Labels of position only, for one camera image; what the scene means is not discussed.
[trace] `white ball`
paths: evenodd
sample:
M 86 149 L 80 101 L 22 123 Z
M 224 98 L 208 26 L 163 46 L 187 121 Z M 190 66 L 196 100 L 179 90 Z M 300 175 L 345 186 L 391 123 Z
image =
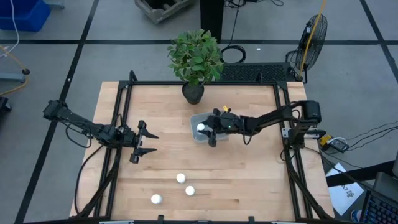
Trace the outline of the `white ball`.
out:
M 185 193 L 187 193 L 187 195 L 192 196 L 195 193 L 195 189 L 192 186 L 188 186 L 185 189 Z
M 202 123 L 199 123 L 197 126 L 197 131 L 203 131 L 205 129 L 205 125 Z
M 160 195 L 158 195 L 158 194 L 155 194 L 155 195 L 152 195 L 152 197 L 150 198 L 150 200 L 151 200 L 152 203 L 154 203 L 154 204 L 157 205 L 157 204 L 162 203 L 163 198 L 162 198 L 162 196 L 160 196 Z
M 177 182 L 178 183 L 180 183 L 180 184 L 183 184 L 183 183 L 185 183 L 185 175 L 183 175 L 183 174 L 177 174 Z

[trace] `electric fan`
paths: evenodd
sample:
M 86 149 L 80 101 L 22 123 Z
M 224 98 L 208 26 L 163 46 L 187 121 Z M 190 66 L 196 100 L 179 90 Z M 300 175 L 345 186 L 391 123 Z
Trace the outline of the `electric fan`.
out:
M 309 22 L 306 24 L 303 35 L 301 36 L 300 43 L 296 50 L 290 51 L 286 54 L 285 62 L 288 62 L 289 55 L 290 62 L 294 63 L 293 67 L 289 68 L 289 73 L 291 73 L 297 81 L 303 81 L 303 77 L 301 76 L 301 71 L 304 71 L 305 81 L 307 83 L 307 70 L 312 68 L 315 62 L 318 59 L 319 53 L 321 52 L 323 42 L 325 41 L 326 32 L 328 30 L 328 21 L 326 17 L 320 14 L 320 18 L 318 20 L 317 25 L 315 26 L 315 21 L 318 15 L 311 17 Z M 305 56 L 305 48 L 308 45 L 307 55 Z M 292 58 L 296 54 L 295 62 L 292 61 Z

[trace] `yellow cable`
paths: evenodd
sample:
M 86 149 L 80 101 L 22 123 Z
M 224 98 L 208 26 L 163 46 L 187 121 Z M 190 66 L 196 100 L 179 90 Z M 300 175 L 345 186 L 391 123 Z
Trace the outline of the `yellow cable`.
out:
M 319 21 L 319 18 L 321 17 L 321 14 L 322 14 L 322 12 L 323 12 L 323 8 L 325 7 L 325 4 L 326 4 L 326 0 L 323 0 L 322 6 L 321 6 L 321 10 L 319 11 L 319 14 L 318 14 L 318 16 L 317 16 L 317 19 L 315 20 L 315 24 L 314 24 L 313 29 L 312 29 L 312 31 L 311 31 L 310 38 L 308 39 L 307 46 L 305 46 L 305 52 L 304 52 L 304 56 L 303 56 L 303 62 L 301 63 L 301 66 L 300 66 L 300 73 L 298 74 L 299 77 L 301 77 L 301 73 L 302 73 L 302 71 L 303 71 L 305 59 L 307 58 L 307 52 L 308 52 L 308 48 L 309 48 L 309 46 L 310 46 L 310 42 L 311 42 L 311 39 L 312 39 L 312 35 L 313 35 L 313 33 L 315 32 L 315 29 L 317 28 L 318 21 Z
M 5 49 L 2 45 L 0 45 L 0 48 L 1 48 L 6 54 L 8 54 L 10 57 L 12 57 L 12 59 L 14 59 L 14 60 L 19 64 L 19 66 L 20 66 L 23 70 L 26 69 L 26 67 L 24 66 L 24 64 L 23 64 L 22 62 L 20 62 L 20 61 L 19 61 L 13 54 L 11 54 L 7 49 Z M 6 95 L 6 94 L 10 94 L 10 93 L 12 93 L 12 92 L 14 92 L 14 91 L 17 91 L 17 90 L 19 90 L 19 89 L 21 89 L 21 88 L 24 88 L 24 87 L 27 85 L 27 82 L 28 82 L 28 81 L 29 81 L 29 76 L 26 75 L 25 82 L 24 82 L 22 85 L 17 86 L 17 87 L 15 87 L 15 88 L 11 89 L 11 90 L 5 91 L 4 93 L 0 93 L 0 96 L 4 96 L 4 95 Z

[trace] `blue bin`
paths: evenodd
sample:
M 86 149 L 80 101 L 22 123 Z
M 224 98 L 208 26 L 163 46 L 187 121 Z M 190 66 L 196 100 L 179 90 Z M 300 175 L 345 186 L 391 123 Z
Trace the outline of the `blue bin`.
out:
M 50 8 L 43 0 L 12 1 L 18 30 L 37 32 L 50 15 Z M 0 0 L 0 6 L 0 29 L 14 30 L 10 0 Z

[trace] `black plant pot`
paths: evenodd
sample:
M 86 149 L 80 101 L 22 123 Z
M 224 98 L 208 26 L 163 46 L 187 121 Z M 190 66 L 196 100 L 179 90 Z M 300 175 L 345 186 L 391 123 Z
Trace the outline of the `black plant pot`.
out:
M 187 82 L 182 86 L 182 94 L 190 104 L 198 104 L 205 92 L 205 87 L 202 85 L 189 85 Z

